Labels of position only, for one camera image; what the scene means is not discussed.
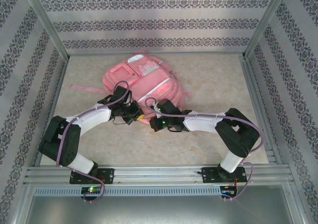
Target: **black mounting plate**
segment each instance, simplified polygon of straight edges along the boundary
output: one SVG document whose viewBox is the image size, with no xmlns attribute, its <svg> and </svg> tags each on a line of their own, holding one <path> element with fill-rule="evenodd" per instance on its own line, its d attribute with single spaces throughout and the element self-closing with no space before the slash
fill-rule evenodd
<svg viewBox="0 0 318 224">
<path fill-rule="evenodd" d="M 104 184 L 113 184 L 114 171 L 113 168 L 99 168 L 96 178 L 103 181 Z M 100 184 L 100 182 L 72 171 L 70 184 Z"/>
<path fill-rule="evenodd" d="M 225 181 L 219 176 L 217 167 L 203 167 L 201 169 L 203 183 L 224 183 Z M 234 177 L 238 179 L 238 183 L 246 183 L 246 173 L 244 167 L 237 167 L 232 173 L 233 179 L 228 182 L 234 182 Z"/>
</svg>

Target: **perforated metal strip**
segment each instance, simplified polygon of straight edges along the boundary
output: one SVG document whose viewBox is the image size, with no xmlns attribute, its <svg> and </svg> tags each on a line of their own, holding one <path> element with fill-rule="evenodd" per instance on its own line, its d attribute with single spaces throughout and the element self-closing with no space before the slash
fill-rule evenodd
<svg viewBox="0 0 318 224">
<path fill-rule="evenodd" d="M 80 196 L 81 187 L 38 187 L 37 197 L 74 197 Z M 219 186 L 182 186 L 182 187 L 106 187 L 105 196 L 215 196 L 220 195 Z"/>
</svg>

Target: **floor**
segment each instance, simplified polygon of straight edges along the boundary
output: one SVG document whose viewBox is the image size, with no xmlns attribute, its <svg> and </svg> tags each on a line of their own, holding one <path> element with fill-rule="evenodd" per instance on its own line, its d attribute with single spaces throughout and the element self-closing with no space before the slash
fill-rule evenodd
<svg viewBox="0 0 318 224">
<path fill-rule="evenodd" d="M 102 75 L 112 65 L 131 55 L 74 56 L 70 58 L 55 115 L 78 114 L 91 108 L 105 95 L 70 88 L 72 84 L 102 86 Z M 238 55 L 158 54 L 178 72 L 179 80 L 191 93 L 185 109 L 219 113 L 234 107 L 256 123 L 255 113 L 246 87 Z M 100 124 L 85 133 L 79 152 L 98 164 L 173 165 L 217 164 L 227 153 L 218 134 L 205 132 L 155 133 L 148 125 L 134 122 L 128 125 Z M 247 161 L 268 163 L 264 148 Z M 53 161 L 42 158 L 41 165 Z"/>
</svg>

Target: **patterned wallpaper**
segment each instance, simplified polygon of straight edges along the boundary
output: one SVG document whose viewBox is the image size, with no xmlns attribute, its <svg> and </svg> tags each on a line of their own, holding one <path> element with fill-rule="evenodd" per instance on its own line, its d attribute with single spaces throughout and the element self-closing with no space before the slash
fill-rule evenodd
<svg viewBox="0 0 318 224">
<path fill-rule="evenodd" d="M 28 0 L 1 0 L 0 7 L 0 223 L 5 223 L 65 63 Z"/>
<path fill-rule="evenodd" d="M 270 0 L 41 0 L 70 55 L 243 52 Z"/>
<path fill-rule="evenodd" d="M 250 56 L 269 123 L 318 223 L 318 0 L 282 0 Z"/>
</svg>

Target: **white plastic housing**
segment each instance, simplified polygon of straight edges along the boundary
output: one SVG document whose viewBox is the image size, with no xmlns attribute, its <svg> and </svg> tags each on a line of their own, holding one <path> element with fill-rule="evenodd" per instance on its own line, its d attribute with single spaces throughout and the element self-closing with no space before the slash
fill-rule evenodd
<svg viewBox="0 0 318 224">
<path fill-rule="evenodd" d="M 189 114 L 200 114 L 192 111 Z M 219 113 L 217 116 L 224 116 L 224 113 Z M 210 117 L 186 117 L 183 121 L 184 125 L 189 131 L 206 131 L 216 133 L 215 127 L 223 118 L 210 118 Z"/>
<path fill-rule="evenodd" d="M 93 108 L 103 106 L 103 104 L 96 104 Z M 90 113 L 82 116 L 73 122 L 74 125 L 79 125 L 80 135 L 82 136 L 86 131 L 92 129 L 93 127 L 99 125 L 100 123 L 107 122 L 110 119 L 111 110 L 105 107 L 100 110 L 94 110 Z M 76 118 L 78 115 L 70 116 L 66 118 L 66 121 L 70 122 L 72 119 Z"/>
<path fill-rule="evenodd" d="M 231 151 L 228 151 L 220 166 L 229 173 L 233 173 L 237 166 L 242 162 L 243 158 L 236 156 Z"/>
<path fill-rule="evenodd" d="M 94 166 L 94 162 L 77 153 L 73 162 L 69 165 L 71 169 L 78 170 L 82 173 L 88 174 Z"/>
</svg>

